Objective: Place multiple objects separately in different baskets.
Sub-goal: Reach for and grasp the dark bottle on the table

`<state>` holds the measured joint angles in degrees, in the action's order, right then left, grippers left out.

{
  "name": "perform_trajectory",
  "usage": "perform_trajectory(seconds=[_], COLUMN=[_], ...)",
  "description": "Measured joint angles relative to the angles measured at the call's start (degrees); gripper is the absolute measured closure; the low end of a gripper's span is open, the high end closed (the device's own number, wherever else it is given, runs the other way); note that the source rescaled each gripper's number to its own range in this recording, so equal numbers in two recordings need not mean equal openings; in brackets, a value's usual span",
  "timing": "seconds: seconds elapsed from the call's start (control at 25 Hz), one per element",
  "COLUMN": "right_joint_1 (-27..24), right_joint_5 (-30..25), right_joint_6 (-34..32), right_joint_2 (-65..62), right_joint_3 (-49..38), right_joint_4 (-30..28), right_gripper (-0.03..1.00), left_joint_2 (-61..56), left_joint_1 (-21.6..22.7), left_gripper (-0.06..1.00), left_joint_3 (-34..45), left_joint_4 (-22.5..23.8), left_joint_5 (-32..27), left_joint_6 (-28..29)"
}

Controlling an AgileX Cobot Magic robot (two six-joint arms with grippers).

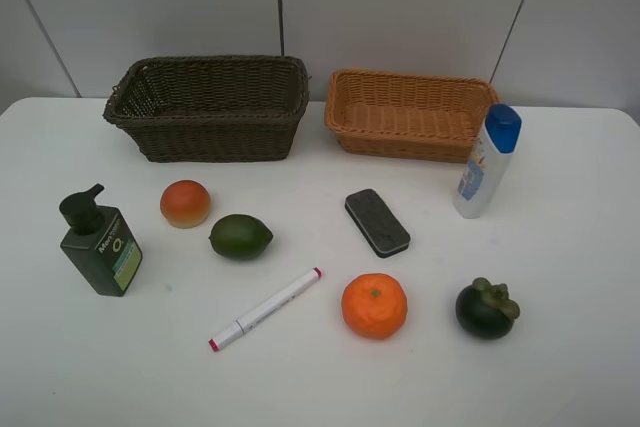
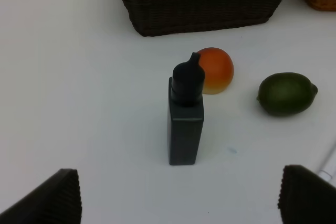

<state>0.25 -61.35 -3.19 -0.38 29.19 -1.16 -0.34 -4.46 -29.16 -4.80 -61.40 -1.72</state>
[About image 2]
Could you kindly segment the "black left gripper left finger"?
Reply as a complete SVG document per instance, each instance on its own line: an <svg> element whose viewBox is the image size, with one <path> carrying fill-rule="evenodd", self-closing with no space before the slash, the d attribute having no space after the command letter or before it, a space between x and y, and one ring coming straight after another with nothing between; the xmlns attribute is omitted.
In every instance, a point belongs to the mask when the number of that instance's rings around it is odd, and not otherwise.
<svg viewBox="0 0 336 224"><path fill-rule="evenodd" d="M1 213L1 223L81 223L82 202L76 169L60 169Z"/></svg>

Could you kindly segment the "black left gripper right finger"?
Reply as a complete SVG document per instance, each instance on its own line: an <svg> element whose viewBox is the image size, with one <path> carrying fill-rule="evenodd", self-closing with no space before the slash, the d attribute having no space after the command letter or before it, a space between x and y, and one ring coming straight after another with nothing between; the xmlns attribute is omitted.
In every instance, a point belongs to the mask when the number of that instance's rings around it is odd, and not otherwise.
<svg viewBox="0 0 336 224"><path fill-rule="evenodd" d="M284 224L334 224L335 187L301 165L287 165L278 209Z"/></svg>

